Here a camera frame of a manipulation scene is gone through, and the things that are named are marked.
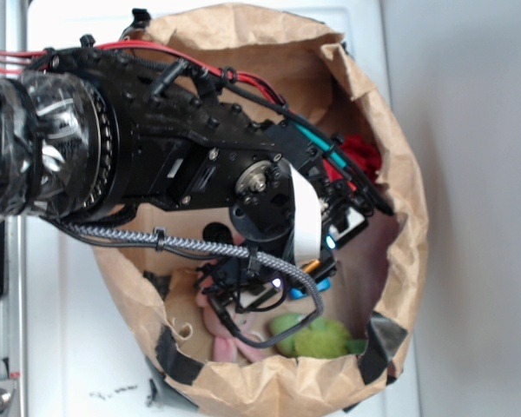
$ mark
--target braided cable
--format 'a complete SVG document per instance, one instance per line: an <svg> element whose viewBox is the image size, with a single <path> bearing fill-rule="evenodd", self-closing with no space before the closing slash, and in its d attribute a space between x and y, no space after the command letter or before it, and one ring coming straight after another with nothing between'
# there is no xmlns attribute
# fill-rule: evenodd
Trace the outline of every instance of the braided cable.
<svg viewBox="0 0 521 417"><path fill-rule="evenodd" d="M102 239L124 241L135 244L156 244L159 240L159 235L135 232L132 230L85 226L82 224L73 223L63 223L63 226L79 235L87 235ZM241 259L247 259L249 256L251 256L249 249L242 246L228 245L226 243L218 242L198 241L196 239L188 239L176 236L163 236L162 238L162 247L165 250L168 250L168 248L178 248L195 252L205 252L212 255L232 256ZM283 331L282 333L277 334L268 341L252 341L245 337L239 331L239 329L235 328L234 331L232 331L232 329L228 329L230 332L232 332L234 337L240 339L244 343L247 343L249 346L254 348L269 348L286 339L288 336L297 332L298 330L308 326L309 323L311 323L317 317L321 316L322 312L324 311L324 302L320 296L316 282L309 274L295 265L265 252L257 252L256 256L257 261L265 267L280 271L281 273L288 275L294 281L297 281L299 284L301 284L307 293L313 298L315 306L315 310L311 314L306 315L299 323Z"/></svg>

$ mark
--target green stuffed toy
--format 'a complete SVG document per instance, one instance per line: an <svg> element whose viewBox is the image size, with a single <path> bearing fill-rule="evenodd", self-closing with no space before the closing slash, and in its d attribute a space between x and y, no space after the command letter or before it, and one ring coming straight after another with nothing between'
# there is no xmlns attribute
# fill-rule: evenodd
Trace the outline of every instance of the green stuffed toy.
<svg viewBox="0 0 521 417"><path fill-rule="evenodd" d="M270 322L270 331L274 335L280 334L303 317L297 313L280 315ZM276 347L287 357L334 359L346 354L362 354L366 349L366 341L353 339L341 322L319 317L308 327L279 342Z"/></svg>

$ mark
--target robotic arm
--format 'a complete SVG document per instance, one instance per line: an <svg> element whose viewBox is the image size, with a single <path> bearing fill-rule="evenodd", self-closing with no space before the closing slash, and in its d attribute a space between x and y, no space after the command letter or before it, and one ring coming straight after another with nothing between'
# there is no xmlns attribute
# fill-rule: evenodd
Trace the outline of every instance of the robotic arm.
<svg viewBox="0 0 521 417"><path fill-rule="evenodd" d="M173 59L152 62L132 56L132 49ZM195 91L178 84L181 77ZM251 120L238 103L220 102L224 89L273 110L281 121ZM298 326L267 342L244 340L264 348L321 314L316 282L335 271L333 249L359 233L375 209L392 214L338 144L338 136L326 137L293 113L257 76L210 68L153 43L95 47L84 36L81 48L46 50L17 79L0 79L0 221L39 215L91 244L217 258L205 272L214 284L203 291L240 338L228 304L263 311L268 293L309 293L315 310ZM341 179L329 180L325 160ZM309 207L301 207L300 193L309 196ZM217 237L166 236L161 228L153 234L112 229L130 221L142 203L166 211L226 207L245 241L236 247ZM315 232L306 245L297 216L305 210ZM262 296L245 303L245 294Z"/></svg>

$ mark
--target pink stuffed toy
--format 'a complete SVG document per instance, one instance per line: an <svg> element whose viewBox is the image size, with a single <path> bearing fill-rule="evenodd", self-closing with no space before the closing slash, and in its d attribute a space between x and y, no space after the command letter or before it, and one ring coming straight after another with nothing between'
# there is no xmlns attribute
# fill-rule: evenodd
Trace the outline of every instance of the pink stuffed toy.
<svg viewBox="0 0 521 417"><path fill-rule="evenodd" d="M204 284L206 286L212 284L212 278L208 277ZM251 347L239 339L233 337L229 331L220 323L218 316L208 303L208 298L202 292L195 297L197 305L202 308L202 319L207 330L214 336L213 359L217 362L236 362L237 351L239 350L251 362L262 361L264 355L259 349ZM232 320L240 328L241 332L250 338L251 334L247 331L253 326L254 313L237 314L231 310L229 306L228 312L232 316Z"/></svg>

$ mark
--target brown paper bag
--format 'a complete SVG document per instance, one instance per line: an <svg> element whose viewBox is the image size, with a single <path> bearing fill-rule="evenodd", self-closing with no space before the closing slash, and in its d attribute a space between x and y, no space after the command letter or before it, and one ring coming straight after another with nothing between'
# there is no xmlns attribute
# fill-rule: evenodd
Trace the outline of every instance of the brown paper bag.
<svg viewBox="0 0 521 417"><path fill-rule="evenodd" d="M211 415L321 416L382 390L401 374L409 346L424 286L428 219L419 166L375 85L344 51L342 35L292 14L227 4L159 18L129 36L259 74L326 133L363 135L382 155L377 183L395 213L376 214L337 253L339 273L323 293L325 315L343 321L354 337L368 338L360 357L288 359L268 351L252 365L209 361L212 341L191 288L195 263L148 249L97 249L104 280L143 353L171 387ZM241 104L254 120L274 117ZM212 220L229 224L227 211L141 207L129 227L163 226L171 235L200 238ZM144 270L172 275L166 301L142 277ZM287 309L310 311L312 305L294 301L265 320ZM265 324L259 324L261 332Z"/></svg>

